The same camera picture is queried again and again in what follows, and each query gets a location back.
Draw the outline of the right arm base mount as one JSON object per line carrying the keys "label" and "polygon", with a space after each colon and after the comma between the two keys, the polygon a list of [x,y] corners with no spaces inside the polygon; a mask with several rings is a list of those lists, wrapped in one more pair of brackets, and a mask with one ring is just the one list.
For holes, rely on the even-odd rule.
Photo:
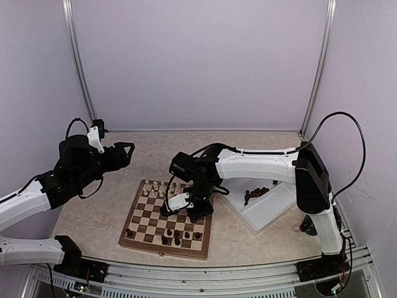
{"label": "right arm base mount", "polygon": [[324,260],[322,258],[298,262],[296,267],[300,282],[321,279],[350,270],[347,261]]}

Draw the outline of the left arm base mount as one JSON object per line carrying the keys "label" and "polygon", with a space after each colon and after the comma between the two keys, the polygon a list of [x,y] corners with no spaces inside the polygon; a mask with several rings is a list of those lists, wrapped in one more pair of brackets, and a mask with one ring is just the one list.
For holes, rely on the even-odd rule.
{"label": "left arm base mount", "polygon": [[76,264],[56,264],[54,270],[86,281],[104,283],[109,265],[105,262],[81,258]]}

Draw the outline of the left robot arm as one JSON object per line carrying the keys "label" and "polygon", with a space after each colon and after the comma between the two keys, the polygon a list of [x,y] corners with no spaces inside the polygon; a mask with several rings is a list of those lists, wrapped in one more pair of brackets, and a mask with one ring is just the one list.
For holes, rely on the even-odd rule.
{"label": "left robot arm", "polygon": [[1,198],[1,266],[47,263],[83,275],[87,263],[77,244],[69,236],[50,235],[55,215],[71,199],[86,199],[84,189],[103,183],[105,173],[126,168],[134,149],[130,142],[102,147],[85,135],[63,140],[52,170]]}

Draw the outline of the black chess rook corner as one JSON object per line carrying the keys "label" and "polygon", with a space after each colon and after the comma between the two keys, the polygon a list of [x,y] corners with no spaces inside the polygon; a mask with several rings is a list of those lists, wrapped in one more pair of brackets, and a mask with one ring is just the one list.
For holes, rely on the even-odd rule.
{"label": "black chess rook corner", "polygon": [[129,238],[133,237],[133,232],[129,228],[126,229],[126,233],[127,233],[127,237]]}

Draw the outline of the wooden chess board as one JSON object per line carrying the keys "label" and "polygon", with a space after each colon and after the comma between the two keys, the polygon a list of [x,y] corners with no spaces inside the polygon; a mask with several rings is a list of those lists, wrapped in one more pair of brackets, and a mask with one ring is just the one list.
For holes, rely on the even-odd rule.
{"label": "wooden chess board", "polygon": [[[186,210],[178,214],[164,217],[160,208],[164,202],[167,182],[143,179],[133,199],[132,206],[124,223],[118,244],[124,248],[170,255],[180,258],[205,260],[208,258],[212,217],[210,215],[191,223]],[[126,229],[133,232],[133,237],[127,237]],[[167,236],[167,229],[172,230],[172,236]],[[175,245],[174,231],[178,230],[181,241]],[[185,238],[185,231],[190,238]],[[200,232],[200,239],[195,239],[195,233]],[[164,235],[168,244],[163,245]]]}

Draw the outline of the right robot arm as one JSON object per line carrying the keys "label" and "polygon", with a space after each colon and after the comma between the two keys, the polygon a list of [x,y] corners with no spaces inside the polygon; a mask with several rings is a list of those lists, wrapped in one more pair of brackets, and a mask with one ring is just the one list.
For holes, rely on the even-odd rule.
{"label": "right robot arm", "polygon": [[180,151],[172,159],[169,172],[192,186],[182,194],[166,196],[161,214],[168,217],[187,209],[192,221],[213,213],[210,198],[226,191],[221,185],[225,179],[268,179],[294,185],[297,207],[309,216],[319,236],[321,257],[315,262],[318,271],[329,276],[339,267],[349,267],[329,173],[311,143],[303,142],[296,149],[268,151],[212,143],[192,154]]}

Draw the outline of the white plastic tray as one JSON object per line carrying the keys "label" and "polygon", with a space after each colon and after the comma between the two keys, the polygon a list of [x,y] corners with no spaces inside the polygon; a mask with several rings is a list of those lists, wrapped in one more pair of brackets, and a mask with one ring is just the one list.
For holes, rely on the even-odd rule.
{"label": "white plastic tray", "polygon": [[[296,187],[286,182],[274,184],[272,180],[239,178],[224,180],[222,186],[230,191],[222,197],[223,201],[253,235],[296,205]],[[269,191],[245,203],[246,191],[263,187]]]}

